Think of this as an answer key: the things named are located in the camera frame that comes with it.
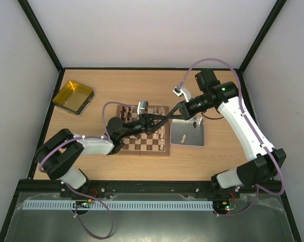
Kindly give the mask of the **pink metal tin tray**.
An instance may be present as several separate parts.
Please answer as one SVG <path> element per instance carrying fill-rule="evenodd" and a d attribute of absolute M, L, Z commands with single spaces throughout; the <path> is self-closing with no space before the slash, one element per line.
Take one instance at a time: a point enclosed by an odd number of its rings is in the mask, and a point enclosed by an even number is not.
<path fill-rule="evenodd" d="M 203 117 L 194 116 L 188 120 L 171 120 L 170 146 L 173 148 L 203 149 L 206 144 L 205 121 Z"/>

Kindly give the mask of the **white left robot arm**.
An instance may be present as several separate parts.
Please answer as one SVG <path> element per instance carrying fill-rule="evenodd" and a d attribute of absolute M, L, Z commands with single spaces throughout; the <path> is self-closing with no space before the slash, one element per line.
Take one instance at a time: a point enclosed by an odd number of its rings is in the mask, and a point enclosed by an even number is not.
<path fill-rule="evenodd" d="M 116 154 L 125 145 L 123 139 L 142 133 L 152 134 L 167 121 L 166 116 L 147 113 L 140 114 L 139 119 L 131 122 L 113 117 L 101 136 L 81 136 L 69 129 L 62 129 L 36 151 L 38 170 L 46 173 L 49 179 L 59 179 L 78 190 L 88 182 L 85 174 L 74 166 L 78 157 Z"/>

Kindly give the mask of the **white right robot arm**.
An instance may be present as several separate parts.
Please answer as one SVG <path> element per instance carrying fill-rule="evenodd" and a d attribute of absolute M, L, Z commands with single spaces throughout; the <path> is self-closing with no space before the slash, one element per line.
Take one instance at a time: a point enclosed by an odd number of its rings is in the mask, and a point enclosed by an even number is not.
<path fill-rule="evenodd" d="M 229 123 L 244 150 L 247 163 L 212 176 L 211 193 L 224 196 L 232 187 L 256 186 L 265 192 L 261 182 L 282 175 L 281 166 L 286 159 L 285 151 L 276 149 L 261 132 L 248 112 L 241 92 L 232 81 L 221 83 L 212 69 L 195 75 L 202 95 L 192 97 L 182 83 L 173 88 L 177 96 L 184 96 L 167 115 L 169 119 L 188 120 L 198 113 L 215 108 Z"/>

